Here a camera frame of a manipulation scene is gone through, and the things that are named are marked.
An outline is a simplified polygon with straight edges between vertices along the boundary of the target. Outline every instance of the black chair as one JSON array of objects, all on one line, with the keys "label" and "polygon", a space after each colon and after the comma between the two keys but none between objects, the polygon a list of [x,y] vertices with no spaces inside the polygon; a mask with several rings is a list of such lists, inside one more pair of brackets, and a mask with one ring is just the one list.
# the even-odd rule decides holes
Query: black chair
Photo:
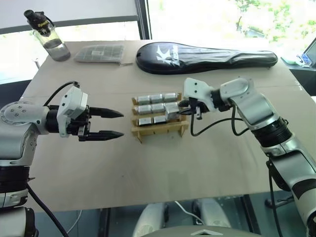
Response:
[{"label": "black chair", "polygon": [[14,101],[18,101],[31,80],[0,84],[0,109]]}]

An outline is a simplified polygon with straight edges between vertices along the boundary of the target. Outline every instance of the white cable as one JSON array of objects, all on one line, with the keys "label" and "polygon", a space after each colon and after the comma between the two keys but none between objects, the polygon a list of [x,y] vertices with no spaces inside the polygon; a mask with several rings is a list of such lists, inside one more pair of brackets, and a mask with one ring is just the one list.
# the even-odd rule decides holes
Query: white cable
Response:
[{"label": "white cable", "polygon": [[77,219],[75,220],[74,224],[73,224],[73,225],[70,227],[70,229],[67,231],[68,234],[69,234],[70,231],[73,230],[73,228],[74,228],[74,227],[76,226],[76,224],[78,223],[78,221],[79,221],[79,219],[80,219],[80,217],[81,217],[81,214],[82,214],[82,210],[80,210],[79,215],[78,215]]},{"label": "white cable", "polygon": [[193,216],[194,218],[198,219],[199,221],[201,221],[201,223],[205,226],[204,221],[202,221],[201,218],[199,218],[198,216],[194,215],[193,213],[188,212],[186,209],[184,209],[184,207],[178,202],[178,201],[174,201],[176,204],[178,204],[178,206],[181,208],[181,210],[183,210],[184,213]]}]

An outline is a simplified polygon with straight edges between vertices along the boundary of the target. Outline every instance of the cardboard surface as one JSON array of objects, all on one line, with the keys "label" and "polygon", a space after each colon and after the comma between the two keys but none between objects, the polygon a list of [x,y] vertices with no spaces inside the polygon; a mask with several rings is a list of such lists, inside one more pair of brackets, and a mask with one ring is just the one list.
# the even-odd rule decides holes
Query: cardboard surface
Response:
[{"label": "cardboard surface", "polygon": [[[68,43],[72,53],[91,42]],[[124,42],[125,60],[144,44]],[[217,87],[239,75],[251,75],[289,128],[316,157],[316,106],[291,72],[278,63],[271,69],[217,70],[189,75]],[[150,92],[181,91],[188,75],[156,76],[132,66],[65,63],[50,59],[24,93],[42,104],[62,83],[75,79],[89,94],[88,104],[120,111],[123,118],[92,118],[91,131],[114,130],[124,136],[106,142],[78,142],[58,134],[39,136],[30,186],[52,211],[93,209],[142,203],[267,192],[267,157],[251,132],[235,137],[223,122],[199,137],[177,132],[144,137],[131,134],[130,98]],[[59,104],[63,92],[52,104]],[[205,114],[195,132],[231,116],[231,111]],[[245,128],[237,121],[237,130]],[[40,210],[29,198],[27,206]]]}]

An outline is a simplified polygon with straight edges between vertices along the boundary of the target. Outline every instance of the white sticker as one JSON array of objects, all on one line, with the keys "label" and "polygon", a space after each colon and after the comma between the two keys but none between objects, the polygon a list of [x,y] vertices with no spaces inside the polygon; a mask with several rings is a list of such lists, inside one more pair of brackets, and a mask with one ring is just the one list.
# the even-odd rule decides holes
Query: white sticker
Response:
[{"label": "white sticker", "polygon": [[104,52],[103,51],[92,51],[91,55],[98,55],[98,56],[103,56]]}]

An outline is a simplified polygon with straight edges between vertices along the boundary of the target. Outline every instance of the silver battery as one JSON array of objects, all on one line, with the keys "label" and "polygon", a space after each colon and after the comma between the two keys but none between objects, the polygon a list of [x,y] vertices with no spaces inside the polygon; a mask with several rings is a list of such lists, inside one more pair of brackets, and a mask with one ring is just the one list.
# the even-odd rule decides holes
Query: silver battery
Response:
[{"label": "silver battery", "polygon": [[138,125],[140,127],[142,126],[148,126],[148,125],[152,125],[152,118],[139,118],[138,119]]},{"label": "silver battery", "polygon": [[152,113],[152,106],[151,105],[140,105],[135,108],[137,114],[139,115],[147,115]]},{"label": "silver battery", "polygon": [[166,119],[167,119],[167,121],[175,120],[175,119],[178,119],[180,117],[180,115],[178,114],[179,107],[178,107],[177,103],[174,103],[173,105],[171,105],[171,103],[166,103],[165,106],[166,106]]},{"label": "silver battery", "polygon": [[165,115],[154,117],[154,124],[162,124],[167,123],[167,119]]},{"label": "silver battery", "polygon": [[162,96],[162,94],[151,95],[150,96],[150,101],[151,101],[152,104],[162,103],[163,102],[163,96]]},{"label": "silver battery", "polygon": [[167,93],[163,96],[164,102],[173,102],[178,100],[178,94],[177,93]]},{"label": "silver battery", "polygon": [[139,105],[148,105],[150,104],[150,96],[149,95],[143,95],[137,97],[137,103]]},{"label": "silver battery", "polygon": [[152,104],[152,112],[153,113],[162,113],[165,112],[164,104]]}]

